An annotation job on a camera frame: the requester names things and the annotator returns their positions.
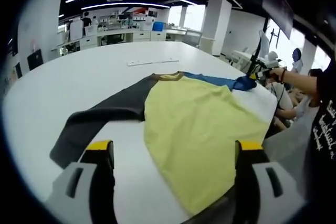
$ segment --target yellow t-shirt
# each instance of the yellow t-shirt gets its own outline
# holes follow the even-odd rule
[[[193,215],[234,184],[235,141],[262,143],[267,129],[227,86],[201,80],[158,81],[145,102],[147,148],[181,205]]]

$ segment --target black sleeve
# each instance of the black sleeve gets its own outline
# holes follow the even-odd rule
[[[336,62],[330,62],[323,75],[317,78],[317,90],[322,101],[335,97],[336,91]]]
[[[76,112],[67,120],[50,158],[62,168],[77,162],[92,139],[109,121],[144,121],[147,96],[157,83],[148,76],[121,90],[86,111]]]

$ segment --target white pillar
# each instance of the white pillar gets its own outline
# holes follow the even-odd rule
[[[302,50],[302,62],[303,62],[303,67],[301,69],[300,74],[308,74],[309,70],[311,69],[313,63],[314,63],[314,58],[315,58],[315,53],[316,53],[316,46],[314,46],[312,43],[310,43],[307,39],[304,41],[304,46]]]
[[[187,7],[183,6],[181,10],[180,24],[178,26],[184,27],[185,15],[187,14]]]
[[[219,56],[223,47],[227,26],[231,14],[230,4],[226,0],[209,0],[203,26],[203,37],[214,39],[212,54]]]
[[[29,0],[18,24],[18,53],[22,74],[29,72],[27,57],[41,49],[43,62],[57,57],[58,15],[61,0]]]
[[[156,18],[156,21],[163,22],[163,23],[168,23],[168,17],[169,17],[169,10],[168,8],[162,9],[162,10],[157,10],[158,11],[158,16]]]

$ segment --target blue box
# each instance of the blue box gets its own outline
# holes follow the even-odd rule
[[[154,22],[153,31],[163,31],[164,23],[163,22]]]

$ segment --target blue fabric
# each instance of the blue fabric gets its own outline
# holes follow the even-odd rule
[[[204,76],[202,74],[194,74],[194,73],[188,73],[188,72],[183,72],[183,73],[184,73],[184,76],[188,78],[205,81],[205,82],[211,83],[216,86],[227,85],[230,91],[232,91],[233,89],[248,91],[257,86],[257,83],[254,80],[252,80],[249,76],[242,76],[242,77],[238,77],[236,80],[232,80],[232,79],[226,79],[226,78],[220,78],[220,77]]]

